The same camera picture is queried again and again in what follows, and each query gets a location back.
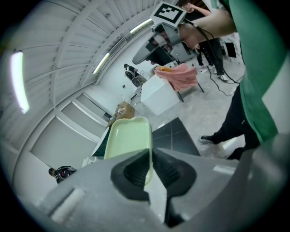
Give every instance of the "pink cloth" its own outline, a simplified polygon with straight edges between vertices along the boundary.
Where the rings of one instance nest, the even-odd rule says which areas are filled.
[[[198,81],[196,79],[196,68],[188,68],[185,63],[180,64],[174,68],[169,68],[173,72],[161,71],[159,67],[155,69],[155,74],[158,77],[164,78],[170,82],[175,91],[181,91],[183,89],[196,86]]]

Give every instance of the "black pants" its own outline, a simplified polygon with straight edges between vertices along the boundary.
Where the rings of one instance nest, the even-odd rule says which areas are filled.
[[[199,65],[203,65],[202,58],[201,58],[201,52],[204,54],[205,58],[208,61],[209,65],[214,65],[217,70],[217,75],[223,75],[224,71],[222,69],[223,67],[223,59],[222,59],[222,47],[221,43],[219,42],[219,39],[211,39],[209,41],[212,50],[212,52],[209,44],[207,41],[199,43],[200,49],[198,49],[199,55],[197,56]]]
[[[228,158],[229,160],[239,160],[244,151],[256,148],[260,145],[255,131],[251,128],[246,119],[242,105],[240,86],[238,86],[234,96],[232,97],[232,103],[222,127],[218,132],[213,134],[213,142],[224,142],[240,135],[245,136],[246,145],[243,148],[237,148]]]

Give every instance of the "green shirt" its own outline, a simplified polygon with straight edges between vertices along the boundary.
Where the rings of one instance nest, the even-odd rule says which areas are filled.
[[[287,48],[274,25],[255,3],[250,0],[225,0],[223,3],[225,8],[230,10],[235,22],[246,66],[245,75],[240,84],[244,112],[262,143],[278,133],[277,125],[279,122],[281,124],[281,119],[285,118],[279,115],[280,112],[289,113],[288,110],[280,110],[275,105],[289,105],[289,99],[285,99],[284,102],[274,100],[281,99],[283,91],[286,90],[285,86],[275,88],[278,89],[276,93],[270,89],[272,85],[276,86],[274,80],[278,76],[280,77],[277,82],[280,83],[282,78],[285,84],[289,84],[289,77],[281,77],[280,72],[287,61]],[[216,0],[212,0],[212,4],[213,7],[216,6]]]

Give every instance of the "ceiling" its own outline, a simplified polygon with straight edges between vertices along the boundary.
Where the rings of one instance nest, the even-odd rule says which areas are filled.
[[[161,0],[43,0],[19,26],[2,60],[6,67],[0,120],[2,139],[17,150],[39,121],[64,98],[95,82],[96,66],[130,29],[149,18]],[[176,0],[164,0],[176,3]],[[24,54],[23,74],[30,110],[13,98],[9,57]]]

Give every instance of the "person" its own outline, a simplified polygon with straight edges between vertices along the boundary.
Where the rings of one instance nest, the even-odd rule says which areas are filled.
[[[222,127],[213,135],[201,136],[199,141],[218,144],[244,135],[246,145],[229,157],[238,160],[244,151],[256,148],[278,133],[290,132],[290,107],[283,100],[290,97],[289,55],[278,31],[256,3],[251,0],[220,3],[219,9],[193,23],[215,38],[238,32],[246,70]],[[191,49],[205,41],[191,24],[180,25],[179,35]]]
[[[128,64],[124,64],[125,68],[125,75],[129,78],[130,81],[135,85],[135,79],[137,79],[140,82],[140,85],[142,86],[147,80],[143,76],[141,76],[138,73],[138,69],[134,68],[133,66],[130,66]]]
[[[55,177],[56,182],[59,184],[60,182],[64,181],[66,178],[71,176],[73,173],[75,173],[77,170],[72,168],[71,166],[61,166],[57,170],[50,168],[48,170],[48,173]]]
[[[194,4],[190,3],[190,0],[182,0],[179,2],[179,6],[181,6],[184,10],[187,11],[187,14],[185,18],[189,21],[194,21],[196,19],[203,18],[205,16],[209,16],[211,12],[209,10],[202,9],[198,6],[195,6]],[[204,67],[203,61],[202,61],[202,54],[204,54],[205,58],[208,61],[209,68],[215,66],[216,70],[214,71],[214,74],[217,74],[217,77],[221,80],[227,82],[228,78],[224,75],[223,71],[223,59],[222,59],[222,47],[219,42],[219,38],[211,39],[210,45],[214,51],[215,54],[210,49],[210,46],[207,41],[198,43],[195,46],[195,49],[198,52],[198,64],[200,68]]]

